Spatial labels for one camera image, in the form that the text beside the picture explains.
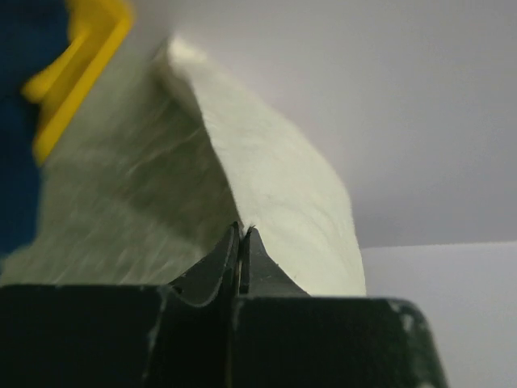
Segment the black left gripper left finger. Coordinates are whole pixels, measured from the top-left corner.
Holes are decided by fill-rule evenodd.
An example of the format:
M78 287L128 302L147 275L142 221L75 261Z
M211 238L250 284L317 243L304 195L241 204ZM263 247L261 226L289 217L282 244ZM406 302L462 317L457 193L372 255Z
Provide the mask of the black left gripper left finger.
M2 287L2 386L224 386L239 241L164 285Z

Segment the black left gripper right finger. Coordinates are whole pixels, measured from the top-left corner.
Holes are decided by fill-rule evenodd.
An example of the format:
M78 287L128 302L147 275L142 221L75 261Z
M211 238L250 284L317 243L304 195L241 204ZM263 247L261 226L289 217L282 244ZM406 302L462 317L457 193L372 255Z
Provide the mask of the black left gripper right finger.
M430 325L413 303L311 297L269 257L257 230L242 240L232 309L235 387L445 387Z

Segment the white t shirt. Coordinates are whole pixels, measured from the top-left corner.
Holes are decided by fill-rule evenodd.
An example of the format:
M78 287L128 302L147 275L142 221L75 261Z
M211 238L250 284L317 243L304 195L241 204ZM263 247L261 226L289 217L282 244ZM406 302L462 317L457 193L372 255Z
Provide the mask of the white t shirt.
M124 44L42 169L36 237L11 284L165 284L227 228L257 229L306 293L363 296L351 200L289 120L182 40Z

